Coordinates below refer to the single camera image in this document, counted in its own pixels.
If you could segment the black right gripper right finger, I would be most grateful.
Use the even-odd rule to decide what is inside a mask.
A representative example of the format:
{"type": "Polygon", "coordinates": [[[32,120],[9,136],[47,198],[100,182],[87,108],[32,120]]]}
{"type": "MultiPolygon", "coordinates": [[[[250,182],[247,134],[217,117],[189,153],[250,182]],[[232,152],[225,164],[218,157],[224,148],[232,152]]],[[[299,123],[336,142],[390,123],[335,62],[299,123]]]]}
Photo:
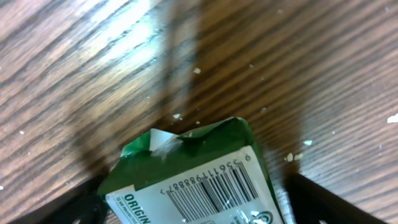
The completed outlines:
{"type": "Polygon", "coordinates": [[[297,224],[386,224],[301,174],[288,175],[284,185],[297,224]]]}

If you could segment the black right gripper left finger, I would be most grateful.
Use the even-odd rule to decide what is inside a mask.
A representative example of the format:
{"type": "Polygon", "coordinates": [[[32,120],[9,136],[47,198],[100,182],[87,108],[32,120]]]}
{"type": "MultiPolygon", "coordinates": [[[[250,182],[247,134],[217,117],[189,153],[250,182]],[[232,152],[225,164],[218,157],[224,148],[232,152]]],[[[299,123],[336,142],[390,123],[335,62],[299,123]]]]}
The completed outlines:
{"type": "Polygon", "coordinates": [[[104,224],[108,206],[96,191],[104,177],[93,177],[10,224],[104,224]]]}

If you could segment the green soap bar package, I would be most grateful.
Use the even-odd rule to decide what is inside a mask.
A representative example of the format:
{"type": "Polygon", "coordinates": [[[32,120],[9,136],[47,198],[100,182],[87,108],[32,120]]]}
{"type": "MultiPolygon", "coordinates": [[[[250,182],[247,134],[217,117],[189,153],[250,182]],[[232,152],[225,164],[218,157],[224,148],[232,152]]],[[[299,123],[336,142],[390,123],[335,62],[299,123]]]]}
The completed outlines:
{"type": "Polygon", "coordinates": [[[151,129],[125,145],[98,189],[123,223],[283,223],[248,123],[183,134],[151,129]]]}

